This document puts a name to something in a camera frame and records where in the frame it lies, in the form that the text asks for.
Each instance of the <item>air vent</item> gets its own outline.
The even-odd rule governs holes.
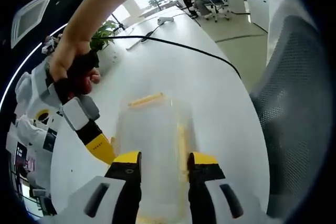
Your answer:
[[[14,48],[24,36],[41,22],[49,1],[33,0],[15,14],[12,23],[11,48]]]

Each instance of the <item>white table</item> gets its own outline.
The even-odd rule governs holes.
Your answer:
[[[181,13],[175,7],[163,12],[166,17]],[[156,18],[136,26],[132,35],[144,35],[155,27]],[[131,29],[121,35],[129,34]],[[175,17],[174,22],[166,23],[153,36],[227,59],[186,15]],[[115,135],[120,104],[129,97],[163,92],[188,102],[193,113],[197,150],[215,155],[225,176],[256,195],[266,211],[269,166],[265,140],[249,94],[234,69],[218,59],[156,41],[125,50],[136,41],[114,41],[124,56],[91,94],[100,109],[97,124],[105,135]],[[95,176],[103,176],[107,169],[63,121],[51,164],[55,209],[62,211],[71,193]]]

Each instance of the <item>transparent plastic container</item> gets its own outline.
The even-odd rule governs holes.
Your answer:
[[[158,93],[129,102],[120,112],[115,136],[120,153],[142,154],[137,223],[175,223],[185,216],[191,130],[187,111]]]

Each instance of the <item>office chair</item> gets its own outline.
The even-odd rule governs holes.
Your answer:
[[[224,13],[224,17],[226,18],[226,20],[230,20],[229,17],[229,2],[228,0],[209,0],[210,3],[205,4],[205,6],[210,6],[211,9],[215,8],[215,13],[213,13],[213,17],[215,19],[215,22],[218,22],[218,16],[219,16],[219,11],[223,10]]]
[[[267,214],[283,218],[314,184],[332,136],[328,55],[318,32],[302,18],[285,18],[272,58],[250,97],[268,151]]]

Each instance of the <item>white cabinet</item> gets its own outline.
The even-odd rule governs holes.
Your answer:
[[[247,3],[251,13],[251,22],[268,32],[268,0],[247,0]]]
[[[230,11],[234,14],[246,13],[244,0],[228,0]]]

